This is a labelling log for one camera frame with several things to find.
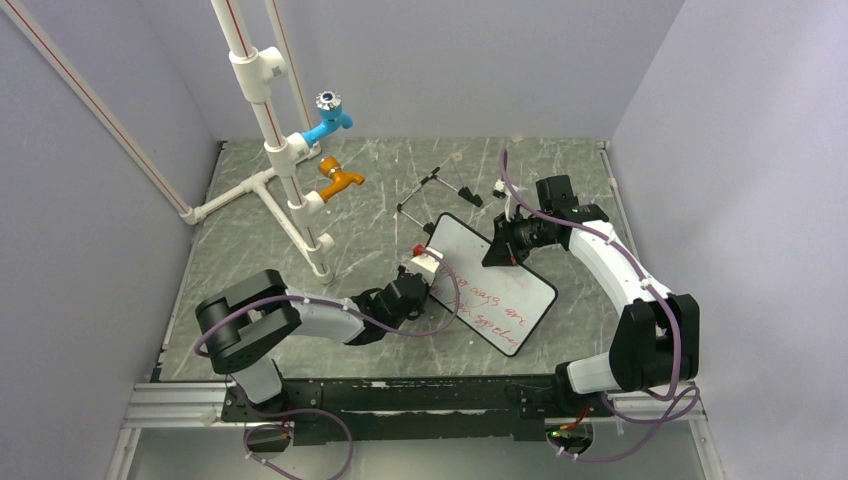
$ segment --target orange faucet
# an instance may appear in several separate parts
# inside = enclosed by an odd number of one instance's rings
[[[357,185],[362,185],[365,182],[365,177],[362,175],[342,170],[336,157],[327,157],[321,160],[321,164],[318,165],[318,171],[333,181],[332,185],[318,191],[318,195],[321,195],[324,203],[327,203],[335,194],[347,188],[351,182]]]

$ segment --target blue faucet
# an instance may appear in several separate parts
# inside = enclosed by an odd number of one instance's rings
[[[342,97],[338,93],[329,90],[321,92],[315,98],[315,105],[318,107],[318,113],[323,120],[312,130],[301,133],[309,148],[338,130],[339,127],[350,128],[353,126],[353,119],[342,111]]]

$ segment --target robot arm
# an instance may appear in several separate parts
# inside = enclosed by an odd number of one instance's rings
[[[430,253],[441,258],[433,250]],[[418,254],[385,288],[373,288],[349,298],[332,299],[307,295],[283,282],[280,273],[265,270],[212,296],[197,306],[195,316],[205,334],[213,326],[244,307],[270,297],[309,297],[307,302],[277,301],[230,321],[206,341],[215,373],[232,375],[253,403],[282,392],[282,380],[267,353],[289,335],[330,338],[347,345],[366,345],[381,340],[386,330],[364,322],[351,312],[361,312],[391,328],[415,319],[424,308],[438,262]],[[315,300],[344,305],[338,309]]]
[[[504,192],[503,185],[496,184],[495,190]],[[572,403],[607,390],[644,390],[670,382],[673,343],[669,319],[645,282],[650,282],[674,313],[681,332],[680,379],[693,378],[698,372],[697,302],[690,295],[674,295],[636,262],[647,276],[640,280],[611,244],[617,237],[609,217],[597,205],[580,205],[567,175],[539,180],[536,193],[545,214],[585,225],[610,240],[533,215],[525,218],[516,207],[514,213],[495,218],[495,235],[483,266],[517,265],[532,249],[559,243],[589,269],[620,317],[608,352],[557,366],[554,383],[559,400]]]

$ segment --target whiteboard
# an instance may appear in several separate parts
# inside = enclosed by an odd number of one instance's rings
[[[486,341],[512,357],[551,308],[557,290],[522,265],[486,267],[481,262],[489,241],[449,213],[443,213],[427,246],[439,251],[459,283],[458,317]],[[444,270],[436,274],[430,295],[451,312],[456,294]]]

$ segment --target marble tabletop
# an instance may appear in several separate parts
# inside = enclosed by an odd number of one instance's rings
[[[397,266],[412,256],[412,247],[426,243],[427,234],[412,221],[396,215],[401,201],[433,168],[451,154],[465,184],[483,198],[481,208],[465,202],[447,187],[428,183],[408,205],[419,220],[433,221],[451,212],[491,238],[492,219],[502,200],[491,195],[499,177],[498,153],[510,153],[512,181],[532,204],[534,182],[555,174],[571,177],[581,203],[597,203],[625,236],[603,161],[590,138],[328,138],[321,156],[335,156],[347,171],[366,177],[334,197],[315,226],[328,232],[336,248],[328,263],[336,278],[322,285],[312,275],[292,241],[254,194],[210,215],[198,227],[196,251],[178,299],[176,320],[166,345],[160,379],[165,381],[219,378],[205,358],[191,352],[200,334],[194,308],[204,298],[264,269],[280,270],[287,284],[307,292],[344,297],[391,281]],[[297,175],[304,191],[329,183],[317,170],[318,159],[301,163]],[[260,140],[224,145],[212,195],[269,167]],[[446,180],[459,181],[450,165]],[[279,179],[269,191],[285,205]],[[559,290],[559,298],[515,357],[506,357],[461,321],[439,335],[410,338],[389,334],[365,346],[346,346],[323,338],[293,336],[275,347],[271,356],[288,378],[420,377],[552,373],[557,364],[604,352],[612,341],[618,318],[612,302],[589,271],[559,246],[535,250],[526,264]],[[430,300],[416,321],[403,329],[427,331],[446,321],[449,312]]]

